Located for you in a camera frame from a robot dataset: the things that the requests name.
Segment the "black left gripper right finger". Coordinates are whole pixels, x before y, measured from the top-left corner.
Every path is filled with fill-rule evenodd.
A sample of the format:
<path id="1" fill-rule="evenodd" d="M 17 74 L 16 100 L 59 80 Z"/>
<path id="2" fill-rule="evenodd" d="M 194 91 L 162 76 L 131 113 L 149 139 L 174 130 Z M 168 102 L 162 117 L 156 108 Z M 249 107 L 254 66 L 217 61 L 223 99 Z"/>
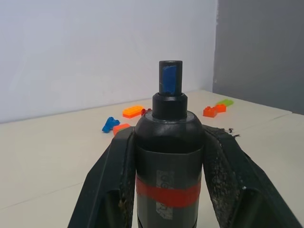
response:
<path id="1" fill-rule="evenodd" d="M 203 169 L 221 228 L 300 228 L 266 173 L 224 129 L 204 126 Z"/>

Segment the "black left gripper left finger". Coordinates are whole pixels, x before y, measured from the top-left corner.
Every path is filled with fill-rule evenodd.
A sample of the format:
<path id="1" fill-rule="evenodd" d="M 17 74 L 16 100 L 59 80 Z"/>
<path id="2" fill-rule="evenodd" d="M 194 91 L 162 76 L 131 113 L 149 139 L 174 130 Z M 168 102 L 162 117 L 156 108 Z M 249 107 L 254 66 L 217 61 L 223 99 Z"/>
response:
<path id="1" fill-rule="evenodd" d="M 86 176 L 68 227 L 130 228 L 135 190 L 134 128 L 118 132 Z"/>

